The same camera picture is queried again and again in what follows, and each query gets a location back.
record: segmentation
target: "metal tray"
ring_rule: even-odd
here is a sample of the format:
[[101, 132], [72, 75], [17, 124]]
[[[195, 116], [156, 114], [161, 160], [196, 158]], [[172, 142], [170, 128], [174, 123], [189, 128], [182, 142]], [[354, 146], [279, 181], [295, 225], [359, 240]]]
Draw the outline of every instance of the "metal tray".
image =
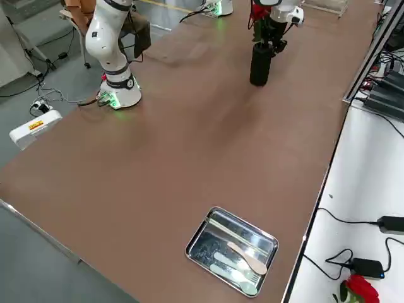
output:
[[[258, 259], [266, 265], [268, 269], [267, 273], [259, 276], [258, 279], [256, 276], [255, 279], [253, 279], [254, 281], [251, 281], [256, 287], [256, 294], [246, 294], [242, 291], [238, 283], [217, 275], [210, 270], [210, 265], [215, 264], [227, 273], [230, 273], [232, 276], [240, 275], [237, 270], [218, 261], [214, 257], [215, 253], [223, 254], [242, 269], [250, 269], [244, 259], [228, 247], [228, 242], [237, 244], [246, 254]], [[209, 211], [206, 218], [192, 237], [186, 247], [185, 253], [189, 259], [199, 264], [212, 275], [215, 275], [242, 294], [247, 297], [256, 297], [259, 294], [266, 275], [270, 270], [270, 266], [277, 250], [278, 241], [272, 235], [267, 234], [223, 208], [214, 207]]]

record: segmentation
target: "wooden spoon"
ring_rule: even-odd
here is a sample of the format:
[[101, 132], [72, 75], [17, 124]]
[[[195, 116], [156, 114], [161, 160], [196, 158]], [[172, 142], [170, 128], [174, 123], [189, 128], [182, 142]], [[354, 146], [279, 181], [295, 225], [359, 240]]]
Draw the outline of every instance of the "wooden spoon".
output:
[[255, 271], [259, 275], [265, 275], [268, 269], [266, 268], [265, 264], [258, 261], [257, 259], [254, 259], [253, 257], [250, 257], [248, 254], [246, 254], [239, 246], [234, 244], [233, 242], [228, 242], [227, 246], [229, 248], [233, 249], [237, 254], [243, 257], [244, 260], [246, 260], [247, 264], [251, 267], [253, 271]]

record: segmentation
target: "orange label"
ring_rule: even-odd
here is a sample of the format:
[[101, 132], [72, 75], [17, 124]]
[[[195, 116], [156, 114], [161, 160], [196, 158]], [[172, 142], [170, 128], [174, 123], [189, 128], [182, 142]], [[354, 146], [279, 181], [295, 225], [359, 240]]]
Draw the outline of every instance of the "orange label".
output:
[[30, 125], [30, 131], [31, 130], [33, 130], [33, 129], [35, 129], [35, 128], [37, 128], [37, 127], [39, 127], [39, 126], [41, 126], [41, 125], [43, 125], [43, 121], [37, 121], [37, 122], [35, 122], [35, 123], [32, 123], [31, 125]]

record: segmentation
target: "artificial rose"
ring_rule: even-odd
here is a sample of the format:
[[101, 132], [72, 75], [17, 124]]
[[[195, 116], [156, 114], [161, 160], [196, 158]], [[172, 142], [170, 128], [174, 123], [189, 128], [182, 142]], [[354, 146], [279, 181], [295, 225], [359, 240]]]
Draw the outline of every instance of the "artificial rose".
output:
[[264, 18], [266, 15], [268, 15], [270, 13], [270, 11], [271, 11], [270, 7], [261, 6], [261, 5], [253, 3], [252, 10], [251, 10], [251, 19], [256, 21], [261, 18]]
[[345, 285], [352, 293], [361, 296], [365, 303], [379, 303], [379, 294], [364, 277], [352, 275], [345, 281]]

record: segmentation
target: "brown table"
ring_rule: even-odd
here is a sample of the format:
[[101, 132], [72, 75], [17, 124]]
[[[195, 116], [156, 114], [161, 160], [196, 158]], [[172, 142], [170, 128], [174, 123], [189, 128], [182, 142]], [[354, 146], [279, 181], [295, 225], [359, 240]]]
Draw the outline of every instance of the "brown table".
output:
[[279, 240], [254, 301], [281, 301], [378, 10], [306, 9], [256, 88], [249, 1], [234, 2], [232, 16], [192, 17], [134, 64], [136, 107], [77, 109], [0, 173], [0, 198], [142, 303], [248, 301], [184, 255], [212, 206]]

